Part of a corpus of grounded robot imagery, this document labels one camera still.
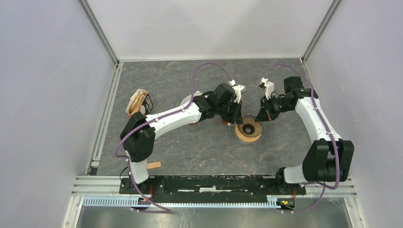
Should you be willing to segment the orange black coffee filter box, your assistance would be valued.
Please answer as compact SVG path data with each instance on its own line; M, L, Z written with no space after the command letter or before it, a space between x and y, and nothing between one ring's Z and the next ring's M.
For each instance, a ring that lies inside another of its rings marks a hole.
M129 117L132 117L137 112L142 115L148 115L151 113L154 107L154 103L150 97L150 94L143 89L137 89L136 92L130 97L129 103L126 107L126 113Z

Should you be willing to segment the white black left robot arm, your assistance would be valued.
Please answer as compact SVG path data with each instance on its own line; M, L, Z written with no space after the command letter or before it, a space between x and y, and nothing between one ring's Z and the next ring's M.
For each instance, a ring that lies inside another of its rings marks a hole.
M120 134L119 144L125 150L132 189L140 194L149 189L147 159L154 141L163 134L215 116L228 124L242 124L241 93L245 88L222 83L214 91L192 94L189 101L168 111L147 116L133 114Z

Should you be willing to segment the grey ribbed coffee dripper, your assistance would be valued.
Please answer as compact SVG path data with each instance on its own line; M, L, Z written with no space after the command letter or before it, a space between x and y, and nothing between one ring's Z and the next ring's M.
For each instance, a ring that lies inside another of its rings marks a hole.
M263 132L263 126L260 122L256 121L256 116L253 114L247 114L242 116L243 123L236 124L235 130L237 130L241 136L247 138L255 138L261 136Z

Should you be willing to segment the white paper coffee filter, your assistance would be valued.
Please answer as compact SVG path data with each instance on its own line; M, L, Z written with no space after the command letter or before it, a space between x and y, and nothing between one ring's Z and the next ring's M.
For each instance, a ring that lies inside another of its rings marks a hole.
M199 96L199 95L202 95L202 93L201 93L200 91L196 91L196 92L193 94L193 97L196 97L196 96ZM186 106L186 105L190 102L191 97L192 97L191 95L186 96L186 97L181 101L180 105Z

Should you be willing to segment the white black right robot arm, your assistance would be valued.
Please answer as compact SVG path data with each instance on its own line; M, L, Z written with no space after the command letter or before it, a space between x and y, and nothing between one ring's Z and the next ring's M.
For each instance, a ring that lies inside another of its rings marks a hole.
M286 194L294 184L346 181L354 145L343 140L333 129L320 107L318 95L312 88L305 88L298 76L284 79L284 94L277 94L274 83L263 77L259 85L265 90L260 100L257 122L274 121L281 113L296 111L302 119L312 142L301 165L279 169L275 179L277 192Z

